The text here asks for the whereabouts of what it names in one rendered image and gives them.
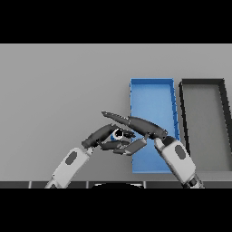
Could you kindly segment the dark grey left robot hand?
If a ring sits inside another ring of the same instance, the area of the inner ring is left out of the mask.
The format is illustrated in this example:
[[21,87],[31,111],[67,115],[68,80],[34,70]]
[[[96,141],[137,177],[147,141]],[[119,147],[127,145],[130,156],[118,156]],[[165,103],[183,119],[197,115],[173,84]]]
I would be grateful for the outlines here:
[[104,142],[115,131],[120,131],[120,137],[125,137],[128,139],[135,138],[135,134],[132,131],[124,130],[116,124],[108,124],[92,133],[82,142],[82,145],[85,149],[96,148],[97,146],[100,146],[102,150],[115,150],[121,146],[130,144],[128,141],[121,139]]

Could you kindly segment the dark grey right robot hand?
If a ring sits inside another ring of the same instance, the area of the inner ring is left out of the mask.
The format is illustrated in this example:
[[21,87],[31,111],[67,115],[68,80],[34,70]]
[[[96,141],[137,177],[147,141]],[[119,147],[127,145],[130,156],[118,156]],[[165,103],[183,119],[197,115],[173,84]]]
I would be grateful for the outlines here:
[[131,156],[132,154],[136,153],[138,150],[141,150],[147,145],[147,139],[165,140],[168,136],[168,132],[165,129],[162,129],[159,125],[151,121],[146,121],[139,117],[128,116],[127,118],[125,118],[118,114],[106,111],[103,111],[102,115],[106,118],[117,121],[120,124],[128,126],[130,129],[143,136],[142,139],[137,139],[124,148],[115,149],[113,152],[116,154]]

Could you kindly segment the blue pipe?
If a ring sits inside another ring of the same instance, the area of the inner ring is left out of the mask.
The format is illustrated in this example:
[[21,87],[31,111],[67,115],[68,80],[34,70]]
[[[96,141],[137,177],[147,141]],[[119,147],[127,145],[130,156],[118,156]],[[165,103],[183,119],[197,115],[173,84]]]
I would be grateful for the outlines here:
[[120,129],[115,130],[111,135],[111,140],[121,140],[123,138],[123,131]]

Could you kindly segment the blue bin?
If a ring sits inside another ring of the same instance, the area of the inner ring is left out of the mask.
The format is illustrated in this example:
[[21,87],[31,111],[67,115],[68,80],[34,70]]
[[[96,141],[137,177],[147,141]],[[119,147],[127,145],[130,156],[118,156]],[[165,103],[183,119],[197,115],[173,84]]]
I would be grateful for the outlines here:
[[[179,139],[176,92],[172,78],[131,78],[130,115],[151,121]],[[154,141],[132,155],[136,174],[170,173],[169,167],[154,148]]]

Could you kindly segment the dark grey bin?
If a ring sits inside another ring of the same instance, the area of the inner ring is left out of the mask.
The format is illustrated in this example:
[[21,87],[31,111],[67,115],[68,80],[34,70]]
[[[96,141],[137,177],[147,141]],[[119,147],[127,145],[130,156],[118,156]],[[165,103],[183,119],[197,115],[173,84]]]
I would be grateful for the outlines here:
[[232,171],[232,116],[225,80],[182,79],[180,107],[186,148],[198,171]]

